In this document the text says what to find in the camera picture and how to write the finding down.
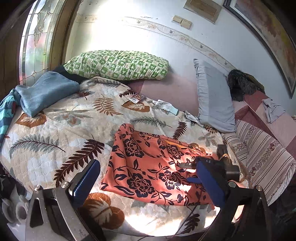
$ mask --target quilt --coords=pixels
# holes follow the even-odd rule
[[[7,130],[0,160],[10,174],[33,192],[70,181],[92,158],[101,164],[100,175],[81,208],[103,229],[138,236],[189,235],[208,227],[219,208],[212,205],[175,206],[145,203],[100,190],[112,151],[114,135],[123,123],[135,130],[186,142],[208,154],[222,144],[221,134],[185,118],[156,109],[152,100],[134,104],[128,86],[94,77],[80,84],[79,92],[61,99],[37,116],[17,108]]]

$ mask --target green pillow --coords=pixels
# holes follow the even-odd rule
[[[168,72],[168,61],[139,51],[98,50],[73,57],[64,68],[70,74],[85,78],[161,80]]]

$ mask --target orange floral cloth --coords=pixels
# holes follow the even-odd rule
[[[194,174],[178,167],[197,156],[217,159],[216,154],[207,154],[187,143],[122,124],[115,134],[100,189],[161,205],[212,204],[202,184],[187,182],[187,177]]]

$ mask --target framed painting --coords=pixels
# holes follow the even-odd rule
[[[260,0],[225,0],[223,6],[243,21],[266,47],[292,98],[296,86],[296,48],[280,21]]]

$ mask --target wall switch panel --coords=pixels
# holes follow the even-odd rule
[[[173,16],[173,19],[172,19],[172,21],[177,22],[177,23],[181,23],[182,20],[183,19],[181,17],[177,16],[177,15],[174,15]]]
[[[173,18],[172,18],[172,22],[175,22],[175,23],[179,23],[182,27],[186,28],[186,29],[190,29],[191,25],[192,25],[192,22],[186,20],[186,19],[183,19],[177,15],[174,15]]]
[[[192,25],[192,22],[186,20],[186,19],[183,19],[182,22],[181,22],[181,26],[186,28],[186,29],[190,29]]]

